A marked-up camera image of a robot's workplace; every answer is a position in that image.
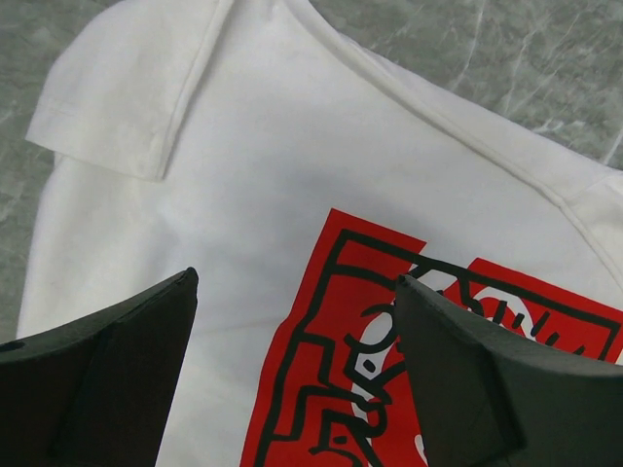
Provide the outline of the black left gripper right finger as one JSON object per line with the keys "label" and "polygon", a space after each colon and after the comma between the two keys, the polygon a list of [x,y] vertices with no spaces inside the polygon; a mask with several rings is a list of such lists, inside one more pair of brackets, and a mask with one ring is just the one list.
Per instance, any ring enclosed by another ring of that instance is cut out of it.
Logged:
{"label": "black left gripper right finger", "polygon": [[618,466],[622,369],[520,337],[415,278],[394,319],[432,466]]}

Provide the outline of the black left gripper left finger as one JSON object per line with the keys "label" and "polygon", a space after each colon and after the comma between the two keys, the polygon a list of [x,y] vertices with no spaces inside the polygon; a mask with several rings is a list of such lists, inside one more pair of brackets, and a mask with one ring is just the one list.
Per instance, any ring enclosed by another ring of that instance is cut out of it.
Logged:
{"label": "black left gripper left finger", "polygon": [[2,343],[2,465],[155,465],[198,284],[188,268],[119,304]]}

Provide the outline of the white t-shirt red print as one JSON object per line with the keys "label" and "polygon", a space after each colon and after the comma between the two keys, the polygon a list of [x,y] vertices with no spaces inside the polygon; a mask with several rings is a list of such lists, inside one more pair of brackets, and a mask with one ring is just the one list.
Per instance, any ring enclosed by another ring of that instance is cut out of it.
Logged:
{"label": "white t-shirt red print", "polygon": [[359,47],[306,1],[123,1],[53,65],[18,334],[194,268],[162,466],[423,466],[392,323],[463,309],[622,360],[622,174]]}

